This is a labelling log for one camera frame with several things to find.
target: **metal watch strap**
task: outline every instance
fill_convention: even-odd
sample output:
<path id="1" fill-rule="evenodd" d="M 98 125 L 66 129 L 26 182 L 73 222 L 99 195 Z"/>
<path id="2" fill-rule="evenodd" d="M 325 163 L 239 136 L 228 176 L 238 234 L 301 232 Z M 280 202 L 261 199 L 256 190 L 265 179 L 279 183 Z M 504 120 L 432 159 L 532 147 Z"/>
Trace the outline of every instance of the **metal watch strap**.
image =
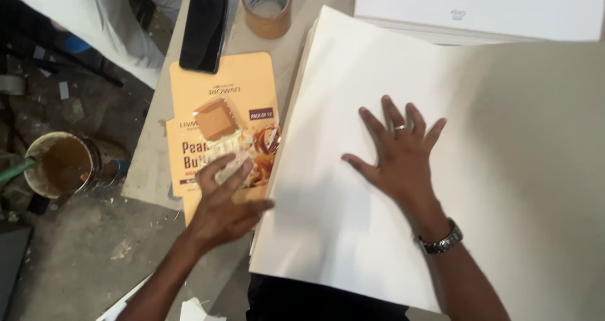
<path id="1" fill-rule="evenodd" d="M 437 243 L 425 243 L 422 238 L 419 236 L 418 239 L 420 243 L 424 247 L 424 251 L 429 255 L 439 254 L 448 251 L 454 245 L 460 243 L 462 241 L 462 232 L 456 225 L 453 219 L 448 218 L 450 221 L 450 226 L 452 231 L 445 239 L 441 240 Z"/>

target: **phone screen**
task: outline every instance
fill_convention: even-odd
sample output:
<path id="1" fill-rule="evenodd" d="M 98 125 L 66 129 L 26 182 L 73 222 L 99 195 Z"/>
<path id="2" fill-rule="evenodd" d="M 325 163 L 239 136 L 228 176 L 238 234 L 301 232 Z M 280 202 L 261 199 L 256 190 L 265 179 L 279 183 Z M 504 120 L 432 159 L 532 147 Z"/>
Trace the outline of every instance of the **phone screen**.
<path id="1" fill-rule="evenodd" d="M 228 0 L 191 0 L 179 65 L 213 73 L 223 47 Z"/>

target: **right hand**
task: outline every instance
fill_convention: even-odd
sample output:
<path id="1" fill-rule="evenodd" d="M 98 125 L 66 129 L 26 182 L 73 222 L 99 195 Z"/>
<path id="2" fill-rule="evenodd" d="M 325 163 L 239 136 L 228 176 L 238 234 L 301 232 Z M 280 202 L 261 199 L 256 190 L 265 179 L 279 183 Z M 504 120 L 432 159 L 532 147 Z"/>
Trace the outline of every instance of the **right hand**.
<path id="1" fill-rule="evenodd" d="M 382 97 L 382 106 L 393 126 L 407 124 L 406 128 L 397 130 L 392 135 L 370 111 L 360 108 L 359 115 L 376 136 L 377 148 L 382 155 L 377 166 L 349 153 L 343 155 L 343 160 L 358 170 L 368 182 L 394 199 L 420 231 L 424 230 L 428 234 L 431 230 L 427 228 L 440 228 L 442 225 L 449 230 L 447 219 L 433 192 L 428 162 L 431 150 L 445 126 L 445 119 L 438 120 L 426 133 L 427 125 L 413 104 L 405 106 L 407 123 L 389 96 Z"/>
<path id="2" fill-rule="evenodd" d="M 201 201 L 190 225 L 185 229 L 188 244 L 199 256 L 221 244 L 243 237 L 258 221 L 261 214 L 273 208 L 268 199 L 236 204 L 231 196 L 248 177 L 253 162 L 248 159 L 223 185 L 214 180 L 235 155 L 223 156 L 208 164 L 196 175 L 201 188 Z"/>

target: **table surface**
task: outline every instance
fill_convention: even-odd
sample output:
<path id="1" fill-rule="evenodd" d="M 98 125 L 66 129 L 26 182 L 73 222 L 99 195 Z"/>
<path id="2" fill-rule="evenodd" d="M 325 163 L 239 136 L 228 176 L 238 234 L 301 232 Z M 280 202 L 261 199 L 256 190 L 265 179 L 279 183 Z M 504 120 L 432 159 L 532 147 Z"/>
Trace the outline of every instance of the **table surface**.
<path id="1" fill-rule="evenodd" d="M 279 39 L 266 40 L 256 36 L 245 23 L 245 9 L 241 1 L 237 6 L 229 38 L 223 54 L 243 54 L 265 51 L 271 54 L 275 76 L 275 89 L 279 112 L 285 113 L 298 70 L 303 44 L 308 30 L 319 15 L 320 8 L 328 5 L 346 14 L 353 12 L 353 0 L 292 0 L 290 30 Z M 178 61 L 185 31 L 189 0 L 183 0 L 177 24 L 172 33 L 162 74 L 155 89 L 147 120 L 132 158 L 122 195 L 169 209 L 182 209 L 182 201 L 169 197 L 171 185 L 166 122 L 174 118 L 170 73 L 168 69 Z"/>

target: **packing tape roll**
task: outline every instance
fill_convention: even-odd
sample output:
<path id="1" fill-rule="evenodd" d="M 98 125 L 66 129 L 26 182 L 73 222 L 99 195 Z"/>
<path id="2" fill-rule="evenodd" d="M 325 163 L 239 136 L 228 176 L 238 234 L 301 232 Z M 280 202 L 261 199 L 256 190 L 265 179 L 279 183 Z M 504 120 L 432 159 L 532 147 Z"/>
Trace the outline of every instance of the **packing tape roll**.
<path id="1" fill-rule="evenodd" d="M 250 30 L 259 37 L 263 39 L 281 38 L 290 29 L 292 0 L 241 1 L 246 9 L 246 23 Z"/>
<path id="2" fill-rule="evenodd" d="M 24 95 L 26 80 L 16 75 L 0 75 L 0 94 Z"/>

